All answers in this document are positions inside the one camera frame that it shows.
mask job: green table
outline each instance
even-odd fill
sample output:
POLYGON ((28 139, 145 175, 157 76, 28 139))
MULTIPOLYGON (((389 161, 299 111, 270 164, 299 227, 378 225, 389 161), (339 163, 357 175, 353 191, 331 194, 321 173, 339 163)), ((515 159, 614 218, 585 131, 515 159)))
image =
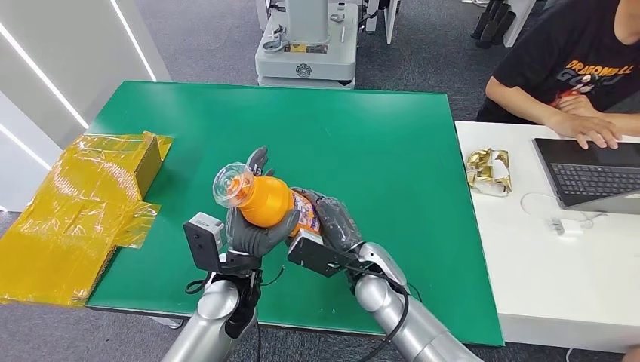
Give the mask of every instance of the green table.
MULTIPOLYGON (((224 219, 211 181, 258 146, 290 186, 344 201, 367 241, 382 244, 425 305, 464 342, 502 345, 494 298, 444 94, 307 90, 126 81, 89 133, 175 137, 145 200, 162 205, 141 249, 123 248, 88 300, 90 308, 191 315, 202 278, 182 224, 199 211, 224 219)), ((286 262, 279 245, 263 261, 259 320, 266 324, 379 333, 346 278, 286 262)))

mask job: orange bottle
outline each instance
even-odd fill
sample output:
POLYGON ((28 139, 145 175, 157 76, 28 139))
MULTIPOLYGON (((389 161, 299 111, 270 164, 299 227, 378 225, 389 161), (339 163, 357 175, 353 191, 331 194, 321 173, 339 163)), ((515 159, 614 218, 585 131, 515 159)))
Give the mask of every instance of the orange bottle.
POLYGON ((300 219, 290 236, 300 229, 316 234, 320 222, 311 202, 289 189, 286 183, 270 176, 254 176, 245 164, 225 166, 214 179, 214 199, 224 207, 237 207, 245 219, 261 228, 280 222, 287 211, 298 209, 300 219))

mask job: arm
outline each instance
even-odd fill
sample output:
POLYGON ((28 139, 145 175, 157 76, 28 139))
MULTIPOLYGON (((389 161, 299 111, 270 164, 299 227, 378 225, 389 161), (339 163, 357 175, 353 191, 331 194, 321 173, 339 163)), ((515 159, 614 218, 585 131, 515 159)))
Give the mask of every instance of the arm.
MULTIPOLYGON (((494 77, 489 79, 485 92, 490 100, 498 103, 506 111, 528 121, 543 124, 561 136, 575 137, 584 149, 589 148, 587 137, 600 147, 609 146, 614 149, 617 148, 617 140, 621 138, 617 129, 619 124, 603 119, 598 113, 566 112, 561 107, 562 101, 558 105, 560 109, 551 107, 536 100, 520 87, 507 87, 494 77)), ((585 96, 566 97, 563 100, 575 97, 585 96)))
POLYGON ((498 103, 512 115, 534 123, 548 125, 550 120, 563 115, 559 109, 536 100, 520 87, 507 87, 494 77, 489 79, 485 93, 487 98, 498 103))
POLYGON ((602 113, 600 117, 615 124, 620 133, 640 137, 640 113, 602 113))
MULTIPOLYGON (((266 147, 261 147, 251 154, 247 165, 259 176, 266 161, 266 147)), ((292 210, 278 224, 262 229, 251 225, 238 209, 232 208, 227 212, 225 225, 203 213, 184 224, 195 266, 208 273, 199 288, 190 288, 199 281, 187 286, 188 294, 201 289, 204 292, 163 362, 228 360, 240 338, 256 324, 262 258, 293 231, 299 218, 300 213, 292 210), (220 254, 222 227, 226 227, 229 245, 224 254, 220 254)))
POLYGON ((346 269, 358 303, 387 335, 383 344, 360 361, 369 360, 391 342, 411 362, 482 362, 409 295, 407 279, 398 264, 383 247, 362 240, 340 201, 310 190, 294 190, 313 204, 322 238, 307 242, 298 233, 289 247, 289 261, 324 276, 346 269))

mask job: hand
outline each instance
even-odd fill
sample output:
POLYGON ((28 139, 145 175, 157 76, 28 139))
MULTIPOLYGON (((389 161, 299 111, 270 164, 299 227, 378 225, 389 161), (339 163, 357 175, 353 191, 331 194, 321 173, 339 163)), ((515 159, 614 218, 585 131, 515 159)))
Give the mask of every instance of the hand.
POLYGON ((262 258, 289 236, 299 218, 300 211, 289 210, 278 224, 265 229, 251 224, 240 209, 232 207, 226 213, 225 223, 229 250, 262 258))
POLYGON ((589 98, 583 94, 563 97, 556 108, 570 115, 602 118, 602 113, 596 111, 589 98))
POLYGON ((342 202, 315 191, 298 187, 291 189, 311 201, 320 221, 322 238, 334 249, 347 251, 362 243, 362 235, 342 202))
POLYGON ((596 117, 560 113, 546 126, 561 136, 575 137, 583 149, 589 148, 588 138, 601 148, 609 146, 612 149, 618 148, 617 141, 622 138, 615 124, 596 117))

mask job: charger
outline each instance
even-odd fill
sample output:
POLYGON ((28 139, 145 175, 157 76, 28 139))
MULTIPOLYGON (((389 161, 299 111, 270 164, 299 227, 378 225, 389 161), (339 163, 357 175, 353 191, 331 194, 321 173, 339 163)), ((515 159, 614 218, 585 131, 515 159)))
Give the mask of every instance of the charger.
POLYGON ((552 227, 560 236, 577 237, 583 234, 584 230, 580 221, 573 219, 552 219, 552 227))

